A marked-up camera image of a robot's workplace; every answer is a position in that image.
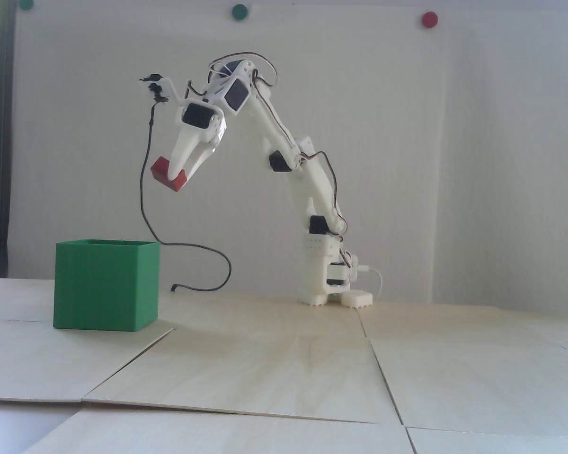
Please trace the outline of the white gripper with motor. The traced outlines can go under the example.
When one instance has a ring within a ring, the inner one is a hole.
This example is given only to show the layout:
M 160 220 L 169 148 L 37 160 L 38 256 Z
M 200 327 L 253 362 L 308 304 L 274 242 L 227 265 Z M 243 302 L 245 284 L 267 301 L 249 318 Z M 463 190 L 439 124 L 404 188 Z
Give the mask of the white gripper with motor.
M 226 131 L 225 114 L 217 106 L 187 98 L 178 111 L 180 130 L 169 160 L 169 180 L 184 172 L 191 179 L 200 166 L 214 154 Z

